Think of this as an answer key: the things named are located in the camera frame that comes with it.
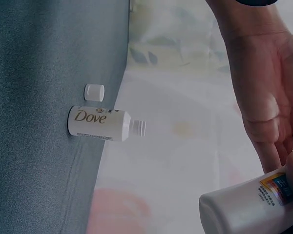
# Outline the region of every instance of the gray fabric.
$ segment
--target gray fabric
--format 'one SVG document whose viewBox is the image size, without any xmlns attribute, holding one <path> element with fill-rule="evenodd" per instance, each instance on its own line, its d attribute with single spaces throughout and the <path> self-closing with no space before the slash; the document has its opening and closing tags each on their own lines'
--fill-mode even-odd
<svg viewBox="0 0 293 234">
<path fill-rule="evenodd" d="M 113 107 L 127 26 L 127 0 L 0 0 L 0 234 L 85 233 L 104 142 L 70 136 L 67 115 Z"/>
</svg>

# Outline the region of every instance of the white bottle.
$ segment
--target white bottle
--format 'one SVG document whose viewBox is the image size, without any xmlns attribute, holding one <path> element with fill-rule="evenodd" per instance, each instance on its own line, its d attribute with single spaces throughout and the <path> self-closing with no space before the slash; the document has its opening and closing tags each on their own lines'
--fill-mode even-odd
<svg viewBox="0 0 293 234">
<path fill-rule="evenodd" d="M 281 234 L 293 225 L 293 193 L 282 167 L 199 200 L 205 234 Z"/>
<path fill-rule="evenodd" d="M 132 120 L 126 111 L 73 106 L 68 115 L 68 131 L 74 136 L 124 141 L 129 133 L 143 137 L 146 122 Z"/>
</svg>

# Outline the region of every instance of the wrist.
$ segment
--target wrist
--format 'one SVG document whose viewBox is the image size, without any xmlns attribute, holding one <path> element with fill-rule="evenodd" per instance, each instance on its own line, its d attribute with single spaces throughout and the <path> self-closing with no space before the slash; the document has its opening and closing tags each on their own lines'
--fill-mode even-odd
<svg viewBox="0 0 293 234">
<path fill-rule="evenodd" d="M 224 40 L 287 31 L 274 5 L 251 7 L 236 0 L 207 0 Z"/>
</svg>

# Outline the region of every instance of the bedsheet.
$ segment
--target bedsheet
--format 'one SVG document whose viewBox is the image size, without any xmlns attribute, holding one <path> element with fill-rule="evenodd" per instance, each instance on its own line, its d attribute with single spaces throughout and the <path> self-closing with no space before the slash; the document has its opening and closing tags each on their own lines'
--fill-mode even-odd
<svg viewBox="0 0 293 234">
<path fill-rule="evenodd" d="M 293 33 L 293 0 L 278 8 Z M 105 143 L 88 234 L 203 234 L 199 196 L 263 173 L 203 0 L 131 2 L 115 107 L 146 120 L 146 136 Z"/>
</svg>

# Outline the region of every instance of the white bottle cap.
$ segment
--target white bottle cap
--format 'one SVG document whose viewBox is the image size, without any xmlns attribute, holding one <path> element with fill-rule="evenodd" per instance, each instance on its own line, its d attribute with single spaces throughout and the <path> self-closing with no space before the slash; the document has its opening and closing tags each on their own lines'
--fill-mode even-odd
<svg viewBox="0 0 293 234">
<path fill-rule="evenodd" d="M 84 99 L 87 101 L 103 101 L 104 86 L 99 84 L 87 84 L 84 88 Z"/>
<path fill-rule="evenodd" d="M 140 137 L 144 137 L 146 134 L 146 124 L 145 121 L 132 119 L 129 126 L 130 132 Z"/>
</svg>

